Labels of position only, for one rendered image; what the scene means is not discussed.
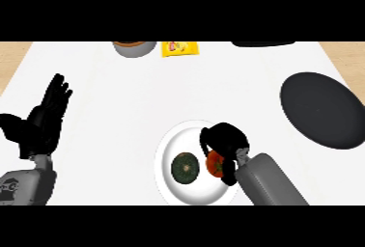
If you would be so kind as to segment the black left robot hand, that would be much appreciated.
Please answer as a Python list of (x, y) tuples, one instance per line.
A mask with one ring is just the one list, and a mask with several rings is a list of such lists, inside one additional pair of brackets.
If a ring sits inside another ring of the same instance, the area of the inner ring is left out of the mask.
[(19, 144), (20, 159), (36, 154), (50, 155), (56, 150), (70, 94), (63, 76), (56, 74), (41, 103), (32, 108), (26, 119), (11, 114), (0, 114), (0, 129), (5, 139)]

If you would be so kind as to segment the yellow snack packet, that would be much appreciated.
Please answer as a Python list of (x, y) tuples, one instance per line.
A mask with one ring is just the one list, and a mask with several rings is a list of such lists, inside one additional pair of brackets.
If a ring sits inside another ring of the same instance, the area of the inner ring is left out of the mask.
[(198, 43), (195, 41), (162, 41), (161, 55), (164, 57), (198, 55)]

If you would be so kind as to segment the white round plate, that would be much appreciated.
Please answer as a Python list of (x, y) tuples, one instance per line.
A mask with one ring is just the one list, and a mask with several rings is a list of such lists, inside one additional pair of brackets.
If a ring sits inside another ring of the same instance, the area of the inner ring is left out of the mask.
[[(168, 130), (161, 139), (153, 159), (155, 182), (164, 200), (171, 206), (224, 206), (234, 197), (237, 185), (226, 186), (221, 180), (211, 176), (205, 167), (199, 133), (203, 127), (212, 125), (206, 121), (181, 122)], [(190, 184), (177, 183), (171, 173), (172, 160), (183, 152), (196, 157), (199, 165), (198, 176)]]

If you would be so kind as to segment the black flat object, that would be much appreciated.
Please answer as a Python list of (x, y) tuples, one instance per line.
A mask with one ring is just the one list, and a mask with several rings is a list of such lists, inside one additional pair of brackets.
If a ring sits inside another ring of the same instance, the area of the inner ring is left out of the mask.
[(271, 47), (295, 43), (294, 41), (231, 41), (237, 47)]

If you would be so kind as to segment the black round pan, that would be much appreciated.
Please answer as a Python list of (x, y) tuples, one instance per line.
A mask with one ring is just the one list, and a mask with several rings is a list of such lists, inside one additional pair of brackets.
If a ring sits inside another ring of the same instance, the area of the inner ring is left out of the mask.
[(336, 150), (365, 142), (365, 105), (348, 88), (329, 76), (298, 72), (279, 91), (286, 119), (317, 145)]

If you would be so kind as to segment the dark green round squash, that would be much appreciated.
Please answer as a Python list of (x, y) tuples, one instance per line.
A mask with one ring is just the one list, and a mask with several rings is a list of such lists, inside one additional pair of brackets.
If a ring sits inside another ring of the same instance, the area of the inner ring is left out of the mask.
[(199, 174), (199, 163), (195, 155), (181, 152), (171, 163), (171, 176), (177, 183), (190, 184)]

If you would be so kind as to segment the red tomato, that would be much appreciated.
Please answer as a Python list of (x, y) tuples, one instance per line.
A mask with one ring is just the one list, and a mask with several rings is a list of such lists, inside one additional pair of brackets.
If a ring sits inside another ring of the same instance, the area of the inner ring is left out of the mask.
[(205, 166), (209, 174), (220, 178), (223, 176), (223, 157), (218, 155), (215, 151), (208, 152), (208, 156), (205, 159)]

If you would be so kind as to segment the grey bowl with brown filling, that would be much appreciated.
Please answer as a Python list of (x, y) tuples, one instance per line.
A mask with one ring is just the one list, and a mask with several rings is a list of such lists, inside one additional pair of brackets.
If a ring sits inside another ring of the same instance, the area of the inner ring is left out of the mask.
[(138, 58), (153, 49), (155, 41), (115, 41), (112, 43), (116, 53), (125, 58)]

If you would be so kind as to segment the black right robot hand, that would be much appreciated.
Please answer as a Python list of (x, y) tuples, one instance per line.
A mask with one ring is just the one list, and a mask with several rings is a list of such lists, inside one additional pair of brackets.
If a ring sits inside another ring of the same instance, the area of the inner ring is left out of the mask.
[(234, 168), (249, 161), (249, 144), (243, 132), (229, 123), (203, 127), (199, 133), (199, 146), (203, 155), (208, 155), (208, 149), (212, 149), (223, 157), (221, 181), (231, 186), (236, 183)]

